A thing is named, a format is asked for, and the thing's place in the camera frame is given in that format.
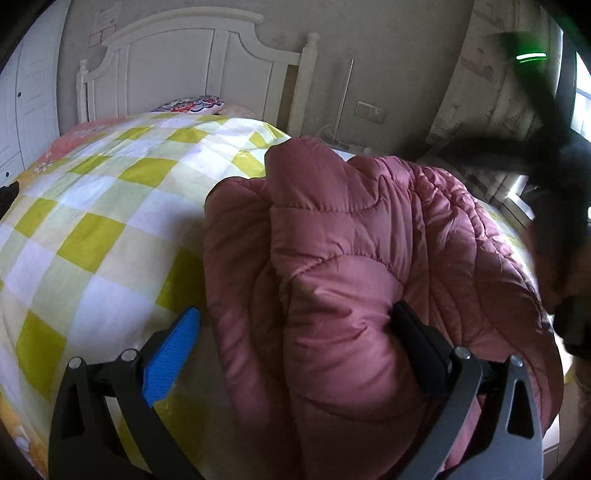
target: pillow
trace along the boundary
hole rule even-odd
[[[201,97],[179,98],[159,106],[156,110],[153,110],[153,112],[182,112],[215,115],[222,108],[223,102],[220,97],[201,95]]]
[[[252,118],[253,120],[259,120],[255,112],[235,103],[226,103],[218,114],[228,118]]]

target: curtain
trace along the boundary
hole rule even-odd
[[[545,10],[534,0],[475,0],[460,57],[427,137],[435,150],[462,132],[524,140],[535,131],[535,112],[489,38],[510,31],[531,32],[539,39],[548,53],[547,76],[556,92],[562,33]],[[519,195],[524,183],[512,173],[464,168],[460,163],[450,167],[474,196],[495,206],[506,201],[512,188],[511,193]]]

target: white wardrobe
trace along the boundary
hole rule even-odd
[[[70,2],[37,19],[0,74],[0,186],[10,184],[59,137],[57,59]]]

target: window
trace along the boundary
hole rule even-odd
[[[571,127],[591,141],[591,75],[577,53],[577,80]]]

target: yellow checkered quilt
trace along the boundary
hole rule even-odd
[[[54,162],[21,192],[0,223],[0,397],[40,442],[37,456],[46,455],[71,357],[110,361],[186,307],[204,310],[205,197],[225,177],[263,176],[266,150],[287,138],[256,120],[146,113]],[[245,477],[207,321],[156,408],[204,475]],[[36,466],[45,473],[46,458]]]

